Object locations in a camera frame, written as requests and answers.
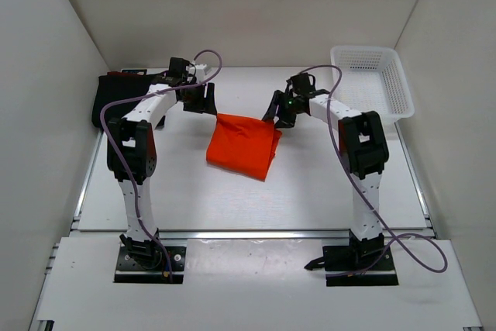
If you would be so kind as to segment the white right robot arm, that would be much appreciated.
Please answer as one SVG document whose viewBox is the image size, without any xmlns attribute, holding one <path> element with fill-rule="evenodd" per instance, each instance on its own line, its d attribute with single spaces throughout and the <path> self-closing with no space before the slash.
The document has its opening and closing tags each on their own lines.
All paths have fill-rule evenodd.
<svg viewBox="0 0 496 331">
<path fill-rule="evenodd" d="M 372 264 L 384 249 L 380 219 L 380 184 L 389 150 L 380 115 L 361 112 L 333 98 L 332 92 L 317 89 L 314 75 L 303 72 L 287 79 L 286 88 L 276 90 L 263 116 L 278 129 L 295 126 L 306 114 L 329 127 L 332 144 L 352 189 L 353 224 L 349 243 L 340 250 L 356 268 Z"/>
</svg>

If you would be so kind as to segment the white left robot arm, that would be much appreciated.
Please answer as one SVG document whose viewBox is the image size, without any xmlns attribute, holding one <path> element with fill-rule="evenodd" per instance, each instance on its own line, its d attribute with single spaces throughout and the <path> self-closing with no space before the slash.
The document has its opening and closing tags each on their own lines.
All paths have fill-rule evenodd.
<svg viewBox="0 0 496 331">
<path fill-rule="evenodd" d="M 185 111 L 216 114 L 215 85 L 207 79 L 207 70 L 205 64 L 173 57 L 168 69 L 153 78 L 146 94 L 118 100 L 102 110 L 105 114 L 114 106 L 136 105 L 111 118 L 103 129 L 108 138 L 107 165 L 119 183 L 126 208 L 127 231 L 120 240 L 127 254 L 146 270 L 169 258 L 159 242 L 151 205 L 150 179 L 157 166 L 153 131 L 178 102 Z"/>
</svg>

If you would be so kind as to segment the orange t shirt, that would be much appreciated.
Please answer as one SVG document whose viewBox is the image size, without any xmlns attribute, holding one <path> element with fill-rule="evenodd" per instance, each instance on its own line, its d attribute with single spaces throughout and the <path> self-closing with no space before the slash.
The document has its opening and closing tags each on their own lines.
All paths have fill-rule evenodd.
<svg viewBox="0 0 496 331">
<path fill-rule="evenodd" d="M 282 132 L 273 121 L 219 113 L 208 148 L 208 164 L 265 181 Z"/>
</svg>

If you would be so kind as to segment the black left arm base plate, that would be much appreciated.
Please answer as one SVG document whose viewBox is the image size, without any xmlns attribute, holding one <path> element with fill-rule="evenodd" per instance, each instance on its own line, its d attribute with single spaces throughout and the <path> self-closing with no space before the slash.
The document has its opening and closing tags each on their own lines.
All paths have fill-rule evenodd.
<svg viewBox="0 0 496 331">
<path fill-rule="evenodd" d="M 124 245 L 119 248 L 113 281 L 118 284 L 183 284 L 186 264 L 186 246 L 165 246 L 164 252 L 132 253 Z"/>
</svg>

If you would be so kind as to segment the black t shirt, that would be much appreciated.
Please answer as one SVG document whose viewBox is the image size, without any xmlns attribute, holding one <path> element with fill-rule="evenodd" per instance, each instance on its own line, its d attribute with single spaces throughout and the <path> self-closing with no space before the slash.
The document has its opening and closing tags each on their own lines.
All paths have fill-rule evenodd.
<svg viewBox="0 0 496 331">
<path fill-rule="evenodd" d="M 147 94 L 150 85 L 157 74 L 135 75 L 123 74 L 120 76 L 102 75 L 98 77 L 98 89 L 91 113 L 91 122 L 97 129 L 103 130 L 100 114 L 105 105 L 111 102 L 135 98 Z M 120 119 L 132 111 L 139 102 L 129 102 L 112 106 L 105 112 L 105 123 L 111 129 L 109 121 Z"/>
</svg>

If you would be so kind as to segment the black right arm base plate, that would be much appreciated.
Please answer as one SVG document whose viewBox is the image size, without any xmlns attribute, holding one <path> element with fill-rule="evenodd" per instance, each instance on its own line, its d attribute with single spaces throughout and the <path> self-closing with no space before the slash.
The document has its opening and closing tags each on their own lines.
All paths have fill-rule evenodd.
<svg viewBox="0 0 496 331">
<path fill-rule="evenodd" d="M 304 269 L 325 271 L 327 287 L 397 286 L 399 280 L 391 249 L 358 258 L 351 247 L 324 246 L 322 256 Z"/>
</svg>

